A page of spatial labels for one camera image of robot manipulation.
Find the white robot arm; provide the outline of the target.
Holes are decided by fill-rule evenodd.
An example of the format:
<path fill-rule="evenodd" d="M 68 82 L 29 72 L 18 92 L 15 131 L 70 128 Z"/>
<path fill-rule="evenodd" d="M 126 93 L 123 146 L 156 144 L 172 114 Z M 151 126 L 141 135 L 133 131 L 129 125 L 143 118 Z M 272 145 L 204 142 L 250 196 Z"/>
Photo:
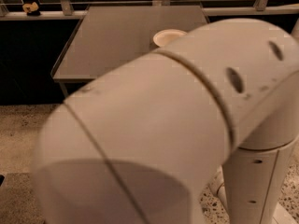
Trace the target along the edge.
<path fill-rule="evenodd" d="M 278 203 L 298 139 L 298 44 L 259 20 L 210 23 L 70 95 L 38 137 L 47 224 L 296 224 Z"/>

